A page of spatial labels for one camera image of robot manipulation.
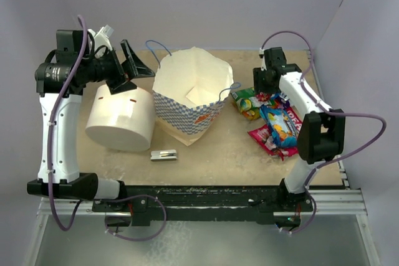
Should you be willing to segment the pink snack bag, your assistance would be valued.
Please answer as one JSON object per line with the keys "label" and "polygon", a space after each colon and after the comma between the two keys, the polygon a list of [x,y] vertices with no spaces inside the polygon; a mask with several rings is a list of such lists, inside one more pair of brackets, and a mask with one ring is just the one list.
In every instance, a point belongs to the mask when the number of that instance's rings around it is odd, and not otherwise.
{"label": "pink snack bag", "polygon": [[[298,134],[302,126],[302,121],[297,116],[297,113],[291,108],[283,109],[288,114],[289,118],[295,125]],[[270,156],[277,156],[284,161],[285,158],[292,157],[298,154],[297,146],[293,148],[278,148],[272,139],[271,132],[268,125],[265,124],[259,128],[248,131],[248,135]]]}

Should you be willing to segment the purple Fox's berries bag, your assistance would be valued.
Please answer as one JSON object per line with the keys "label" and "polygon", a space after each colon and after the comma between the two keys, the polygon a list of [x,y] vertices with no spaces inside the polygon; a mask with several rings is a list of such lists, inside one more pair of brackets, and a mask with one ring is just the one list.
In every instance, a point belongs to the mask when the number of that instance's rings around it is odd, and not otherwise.
{"label": "purple Fox's berries bag", "polygon": [[290,99],[285,93],[275,93],[271,98],[275,101],[278,101],[281,105],[291,105]]}

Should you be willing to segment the orange Fox's candy bag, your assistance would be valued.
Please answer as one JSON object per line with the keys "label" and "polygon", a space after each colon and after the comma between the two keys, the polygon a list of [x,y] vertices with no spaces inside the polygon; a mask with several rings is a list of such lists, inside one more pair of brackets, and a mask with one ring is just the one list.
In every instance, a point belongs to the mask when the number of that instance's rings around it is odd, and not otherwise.
{"label": "orange Fox's candy bag", "polygon": [[236,101],[238,112],[242,114],[247,120],[257,120],[260,118],[259,108],[252,105],[249,99],[239,98]]}

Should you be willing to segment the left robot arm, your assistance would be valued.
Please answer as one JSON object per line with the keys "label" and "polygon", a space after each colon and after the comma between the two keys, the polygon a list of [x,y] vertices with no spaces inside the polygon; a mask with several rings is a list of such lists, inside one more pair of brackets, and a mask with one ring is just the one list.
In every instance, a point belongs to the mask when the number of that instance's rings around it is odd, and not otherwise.
{"label": "left robot arm", "polygon": [[122,40],[125,60],[110,45],[84,30],[58,30],[57,47],[35,72],[42,110],[42,158],[37,177],[27,183],[30,195],[57,199],[106,200],[114,211],[128,205],[123,181],[80,172],[77,162],[77,123],[84,88],[105,82],[112,95],[137,89],[133,80],[155,73]]}

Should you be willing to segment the blue snack bag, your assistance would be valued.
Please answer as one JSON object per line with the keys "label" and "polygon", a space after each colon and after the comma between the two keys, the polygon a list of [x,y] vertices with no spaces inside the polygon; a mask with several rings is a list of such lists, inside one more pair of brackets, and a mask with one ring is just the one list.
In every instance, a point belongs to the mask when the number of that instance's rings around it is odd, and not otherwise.
{"label": "blue snack bag", "polygon": [[298,131],[285,110],[263,105],[259,113],[268,125],[273,142],[278,148],[297,146]]}

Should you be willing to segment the blue checkered paper bag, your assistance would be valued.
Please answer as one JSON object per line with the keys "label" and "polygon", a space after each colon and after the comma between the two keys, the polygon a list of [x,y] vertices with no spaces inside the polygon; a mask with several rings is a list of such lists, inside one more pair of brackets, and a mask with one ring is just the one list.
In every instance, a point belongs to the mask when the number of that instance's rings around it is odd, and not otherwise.
{"label": "blue checkered paper bag", "polygon": [[186,146],[213,124],[232,89],[241,84],[233,68],[198,47],[177,50],[160,60],[152,92],[157,122]]}

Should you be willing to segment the green snack packet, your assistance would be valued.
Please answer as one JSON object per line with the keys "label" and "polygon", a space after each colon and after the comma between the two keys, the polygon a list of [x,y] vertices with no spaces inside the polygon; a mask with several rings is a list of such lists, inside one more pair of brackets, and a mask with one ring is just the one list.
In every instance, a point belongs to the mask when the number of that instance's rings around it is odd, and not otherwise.
{"label": "green snack packet", "polygon": [[235,90],[231,93],[231,96],[235,101],[238,101],[239,99],[250,99],[252,97],[255,97],[254,88],[251,87]]}

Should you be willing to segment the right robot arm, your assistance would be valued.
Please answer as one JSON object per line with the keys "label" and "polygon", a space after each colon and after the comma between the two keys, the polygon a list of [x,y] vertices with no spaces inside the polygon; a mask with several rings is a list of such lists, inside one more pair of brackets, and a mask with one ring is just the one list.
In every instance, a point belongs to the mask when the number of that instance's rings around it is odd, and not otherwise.
{"label": "right robot arm", "polygon": [[291,211],[310,198],[309,184],[318,170],[342,153],[345,117],[312,90],[297,64],[287,63],[282,48],[261,50],[259,56],[262,65],[252,71],[255,92],[284,93],[302,118],[297,135],[299,159],[281,181],[276,199],[281,209]]}

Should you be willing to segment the red mints packet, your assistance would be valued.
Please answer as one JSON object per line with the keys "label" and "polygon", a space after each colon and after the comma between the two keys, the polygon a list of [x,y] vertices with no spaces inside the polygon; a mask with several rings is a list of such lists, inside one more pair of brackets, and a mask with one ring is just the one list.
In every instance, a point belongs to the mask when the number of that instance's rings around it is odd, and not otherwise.
{"label": "red mints packet", "polygon": [[270,94],[270,93],[263,93],[263,92],[261,92],[261,93],[259,93],[259,94],[256,94],[256,98],[257,98],[260,102],[267,102],[267,101],[269,101],[269,100],[271,99],[271,97],[272,97],[272,94]]}

